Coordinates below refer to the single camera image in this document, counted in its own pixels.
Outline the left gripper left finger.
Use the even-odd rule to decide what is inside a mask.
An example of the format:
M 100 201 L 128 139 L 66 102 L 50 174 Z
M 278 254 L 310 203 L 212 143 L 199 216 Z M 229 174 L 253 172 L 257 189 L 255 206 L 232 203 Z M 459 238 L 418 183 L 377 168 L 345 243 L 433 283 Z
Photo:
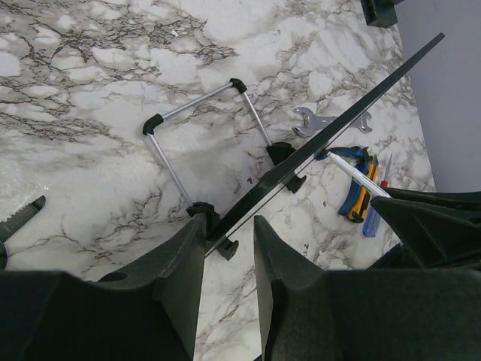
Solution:
M 206 244 L 193 217 L 96 282 L 63 271 L 2 272 L 3 360 L 191 360 Z

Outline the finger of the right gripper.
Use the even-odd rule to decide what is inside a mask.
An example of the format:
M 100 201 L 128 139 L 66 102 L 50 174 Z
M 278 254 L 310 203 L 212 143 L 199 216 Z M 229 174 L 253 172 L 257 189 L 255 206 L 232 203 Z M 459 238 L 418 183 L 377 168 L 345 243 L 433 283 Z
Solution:
M 397 268 L 479 268 L 480 210 L 462 211 L 377 196 L 371 202 L 402 245 L 378 265 Z
M 415 190 L 403 190 L 392 187 L 385 191 L 394 199 L 420 202 L 462 211 L 479 211 L 481 208 L 481 195 L 478 192 L 468 193 L 436 193 Z

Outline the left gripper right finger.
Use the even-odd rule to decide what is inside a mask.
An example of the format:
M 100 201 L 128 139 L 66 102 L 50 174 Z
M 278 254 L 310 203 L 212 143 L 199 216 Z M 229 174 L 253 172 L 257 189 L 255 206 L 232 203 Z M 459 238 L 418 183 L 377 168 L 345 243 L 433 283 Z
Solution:
M 480 274 L 325 271 L 253 224 L 263 360 L 478 360 Z

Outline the white whiteboard marker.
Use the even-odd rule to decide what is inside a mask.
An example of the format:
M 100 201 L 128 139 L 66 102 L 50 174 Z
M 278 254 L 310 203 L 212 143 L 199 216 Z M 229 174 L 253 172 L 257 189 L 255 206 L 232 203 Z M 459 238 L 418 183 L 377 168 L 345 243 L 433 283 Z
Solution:
M 377 196 L 390 198 L 391 196 L 380 186 L 370 180 L 366 175 L 360 172 L 358 169 L 350 165 L 340 156 L 328 151 L 326 156 L 341 170 L 348 174 L 356 183 L 368 190 L 371 195 L 375 198 Z

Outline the small black-framed whiteboard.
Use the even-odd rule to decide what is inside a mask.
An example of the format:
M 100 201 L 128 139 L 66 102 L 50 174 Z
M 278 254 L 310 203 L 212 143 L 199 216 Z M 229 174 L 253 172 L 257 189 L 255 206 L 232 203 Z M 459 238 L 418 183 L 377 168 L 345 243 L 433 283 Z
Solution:
M 163 164 L 167 167 L 177 189 L 188 204 L 187 212 L 189 216 L 194 217 L 196 214 L 204 214 L 206 216 L 207 254 L 216 250 L 223 258 L 230 260 L 237 252 L 239 242 L 230 241 L 227 236 L 228 232 L 232 230 L 232 228 L 240 222 L 246 214 L 254 209 L 254 207 L 272 191 L 272 189 L 278 186 L 278 184 L 283 184 L 285 187 L 291 187 L 294 193 L 297 192 L 297 190 L 304 184 L 305 179 L 298 177 L 295 170 L 309 157 L 326 148 L 331 141 L 342 134 L 347 126 L 354 123 L 362 113 L 391 89 L 444 38 L 445 35 L 442 32 L 439 33 L 422 49 L 412 55 L 403 65 L 390 74 L 383 82 L 374 87 L 366 96 L 358 100 L 348 110 L 344 111 L 338 118 L 336 118 L 336 120 L 328 124 L 323 130 L 319 131 L 299 149 L 296 150 L 289 144 L 284 144 L 283 142 L 270 145 L 268 147 L 268 152 L 270 155 L 274 155 L 274 168 L 264 174 L 259 179 L 259 182 L 247 192 L 246 195 L 237 201 L 237 203 L 223 217 L 215 212 L 213 205 L 206 202 L 193 202 L 190 199 L 158 141 L 155 139 L 154 130 L 157 126 L 163 124 L 166 118 L 178 114 L 187 108 L 194 107 L 225 89 L 235 88 L 241 95 L 243 95 L 247 90 L 245 84 L 237 78 L 232 78 L 226 85 L 221 86 L 182 107 L 174 109 L 165 116 L 156 114 L 149 118 L 143 125 L 142 134 L 150 139 L 156 152 L 161 157 Z

